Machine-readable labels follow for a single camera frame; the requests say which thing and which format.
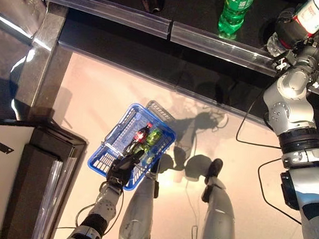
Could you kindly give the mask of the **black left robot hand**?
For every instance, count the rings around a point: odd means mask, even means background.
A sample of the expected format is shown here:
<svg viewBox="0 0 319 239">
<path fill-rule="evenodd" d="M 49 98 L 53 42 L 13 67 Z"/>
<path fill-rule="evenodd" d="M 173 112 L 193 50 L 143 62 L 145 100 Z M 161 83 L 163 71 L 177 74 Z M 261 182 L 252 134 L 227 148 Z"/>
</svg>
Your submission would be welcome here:
<svg viewBox="0 0 319 239">
<path fill-rule="evenodd" d="M 115 159 L 107 172 L 106 179 L 109 184 L 123 188 L 132 175 L 132 170 L 139 164 L 140 156 L 136 154 L 127 155 L 122 159 Z"/>
</svg>

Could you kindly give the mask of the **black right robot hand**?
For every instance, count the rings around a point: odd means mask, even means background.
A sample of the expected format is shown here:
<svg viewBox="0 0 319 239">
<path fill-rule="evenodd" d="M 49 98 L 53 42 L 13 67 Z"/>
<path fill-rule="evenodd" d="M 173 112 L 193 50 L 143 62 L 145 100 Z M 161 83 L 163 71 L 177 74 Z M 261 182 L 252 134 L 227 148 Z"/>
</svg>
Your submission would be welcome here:
<svg viewBox="0 0 319 239">
<path fill-rule="evenodd" d="M 275 22 L 275 31 L 267 41 L 267 51 L 275 60 L 289 51 L 299 53 L 305 46 L 313 47 L 314 57 L 319 62 L 319 23 L 310 13 L 305 19 L 292 7 L 283 10 Z"/>
</svg>

